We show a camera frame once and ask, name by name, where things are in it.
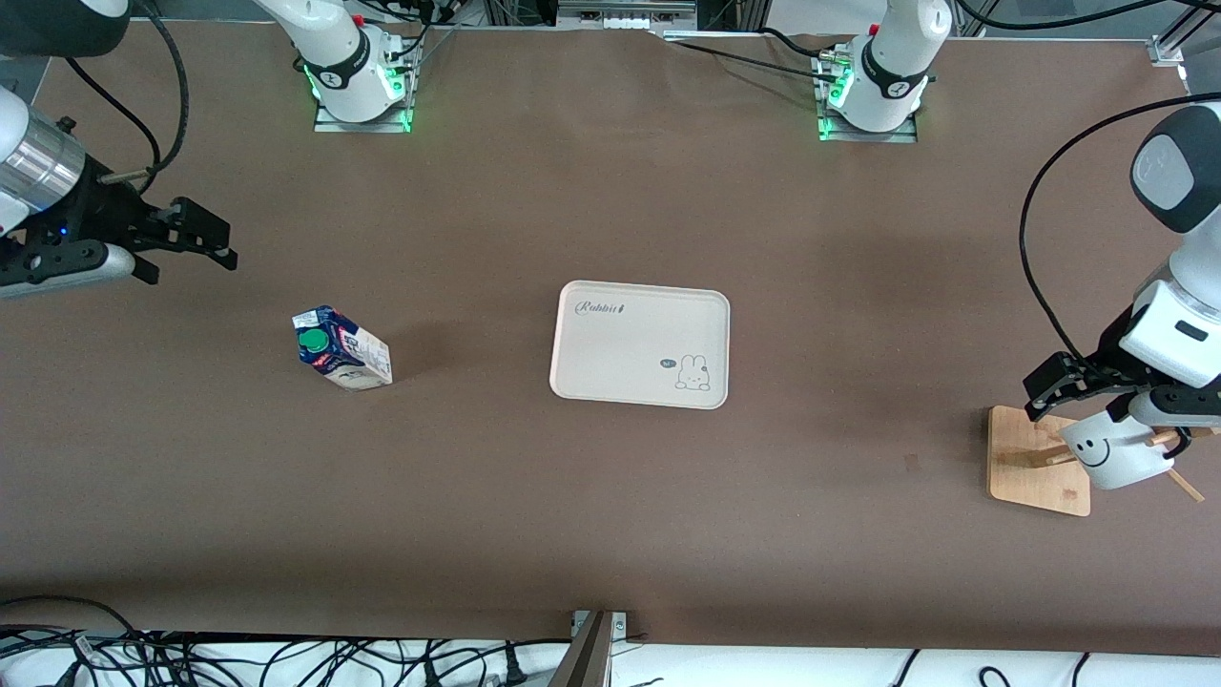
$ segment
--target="mounting plate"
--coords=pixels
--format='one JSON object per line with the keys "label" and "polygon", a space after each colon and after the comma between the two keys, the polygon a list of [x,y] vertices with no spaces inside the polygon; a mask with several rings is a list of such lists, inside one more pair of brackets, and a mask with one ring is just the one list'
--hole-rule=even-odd
{"label": "mounting plate", "polygon": [[[822,50],[819,56],[810,59],[810,66],[814,73],[832,74],[844,78],[850,70],[851,49],[847,43],[838,43],[833,48]],[[916,143],[916,116],[907,115],[904,123],[894,131],[877,133],[863,131],[852,126],[839,110],[830,106],[832,92],[839,84],[825,81],[811,79],[814,83],[814,106],[818,112],[818,139],[819,140],[856,140],[867,143]]]}
{"label": "mounting plate", "polygon": [[[388,44],[386,49],[391,52],[403,49],[403,38],[392,33],[386,34]],[[391,105],[380,116],[365,122],[346,122],[335,118],[322,106],[314,89],[314,100],[317,110],[314,112],[314,131],[324,133],[410,133],[411,120],[415,117],[415,92],[420,87],[420,62],[424,54],[424,41],[416,41],[410,52],[398,60],[387,62],[387,68],[402,70],[402,73],[389,76],[389,83],[403,89],[403,99]]]}

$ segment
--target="metal frame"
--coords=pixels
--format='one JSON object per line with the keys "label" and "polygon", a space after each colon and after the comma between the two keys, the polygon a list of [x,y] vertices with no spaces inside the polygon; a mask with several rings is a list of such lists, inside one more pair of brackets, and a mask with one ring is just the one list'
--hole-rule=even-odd
{"label": "metal frame", "polygon": [[[1210,5],[1221,7],[1221,0],[1209,0]],[[1154,34],[1145,46],[1149,49],[1149,61],[1156,67],[1177,67],[1183,63],[1183,44],[1212,18],[1214,12],[1199,7],[1188,7],[1166,27],[1161,34]]]}
{"label": "metal frame", "polygon": [[606,687],[610,667],[610,643],[625,639],[626,614],[576,611],[576,638],[564,653],[547,687]]}

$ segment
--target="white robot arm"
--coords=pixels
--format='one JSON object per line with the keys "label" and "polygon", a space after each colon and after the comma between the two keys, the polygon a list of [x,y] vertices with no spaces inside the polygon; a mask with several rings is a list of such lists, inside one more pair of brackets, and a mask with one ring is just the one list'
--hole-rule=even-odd
{"label": "white robot arm", "polygon": [[[1189,428],[1221,427],[1221,104],[1183,107],[1145,137],[1132,162],[1140,201],[1183,243],[1138,288],[1084,365],[1060,353],[1026,378],[1037,421],[1053,408],[1120,394],[1061,437],[1101,489],[1167,472]],[[1149,445],[1176,428],[1173,449]]]}
{"label": "white robot arm", "polygon": [[377,117],[402,100],[403,40],[357,26],[339,0],[253,0],[292,38],[319,100],[346,122]]}
{"label": "white robot arm", "polygon": [[[338,0],[254,0],[288,32],[322,106],[337,120],[377,117],[404,98],[402,39],[358,26]],[[128,0],[0,0],[0,52],[78,57],[122,39]],[[132,275],[156,283],[150,249],[237,267],[230,225],[188,198],[145,203],[92,157],[70,124],[51,123],[0,88],[0,298]]]}
{"label": "white robot arm", "polygon": [[945,0],[888,0],[875,34],[849,44],[851,76],[830,105],[852,126],[894,131],[919,107],[928,67],[950,35]]}

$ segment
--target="wire bundle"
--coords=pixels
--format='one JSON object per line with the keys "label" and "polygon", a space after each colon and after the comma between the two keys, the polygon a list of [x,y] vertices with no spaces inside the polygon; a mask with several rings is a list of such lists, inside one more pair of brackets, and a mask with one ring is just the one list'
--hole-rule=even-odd
{"label": "wire bundle", "polygon": [[[215,658],[200,653],[201,647],[192,633],[181,632],[142,632],[117,611],[78,597],[39,594],[0,602],[0,608],[34,603],[60,602],[87,605],[110,615],[123,628],[115,638],[85,637],[79,630],[62,630],[43,626],[0,627],[0,639],[16,639],[13,646],[0,649],[0,660],[10,659],[27,652],[54,648],[71,648],[76,659],[55,683],[54,687],[72,687],[77,675],[84,670],[89,675],[89,687],[101,687],[100,676],[117,672],[128,687],[254,687],[253,681],[243,681],[228,664],[247,664],[261,666],[258,687],[267,687],[272,665],[298,658],[319,648],[333,644],[326,658],[315,664],[299,678],[293,680],[295,687],[330,687],[338,671],[349,665],[359,665],[377,674],[381,687],[402,687],[411,674],[424,667],[425,687],[442,687],[442,681],[454,672],[476,661],[482,664],[479,685],[487,677],[487,659],[504,653],[507,663],[516,664],[514,650],[534,644],[567,644],[568,639],[532,639],[525,642],[505,642],[491,648],[454,648],[441,652],[451,641],[429,641],[421,655],[407,656],[403,643],[393,639],[344,638],[344,637],[305,637],[294,638],[276,649],[265,661]],[[463,660],[437,672],[437,663],[463,656]],[[375,663],[397,666],[397,672],[374,665]]]}

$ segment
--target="wooden peg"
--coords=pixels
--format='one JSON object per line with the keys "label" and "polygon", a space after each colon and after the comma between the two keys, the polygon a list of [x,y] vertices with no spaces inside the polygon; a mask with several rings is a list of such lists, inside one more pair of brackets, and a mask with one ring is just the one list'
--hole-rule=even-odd
{"label": "wooden peg", "polygon": [[[1217,434],[1217,430],[1214,427],[1193,427],[1189,428],[1188,434],[1192,439],[1200,439],[1201,437],[1214,437]],[[1173,430],[1161,430],[1158,434],[1145,441],[1147,447],[1161,447],[1162,444],[1170,444],[1171,442],[1178,442],[1178,433]]]}
{"label": "wooden peg", "polygon": [[1166,471],[1166,475],[1168,475],[1170,478],[1175,481],[1175,484],[1178,484],[1178,487],[1183,492],[1187,492],[1187,495],[1190,497],[1192,500],[1194,500],[1197,504],[1204,502],[1204,494],[1197,492],[1197,489],[1192,487],[1189,482],[1183,480],[1182,475],[1178,475],[1178,471],[1176,471],[1175,469],[1170,469],[1168,471]]}
{"label": "wooden peg", "polygon": [[1050,449],[1009,454],[1004,458],[1004,460],[1011,466],[1051,467],[1072,461],[1074,458],[1066,444],[1060,444],[1059,447],[1051,447]]}

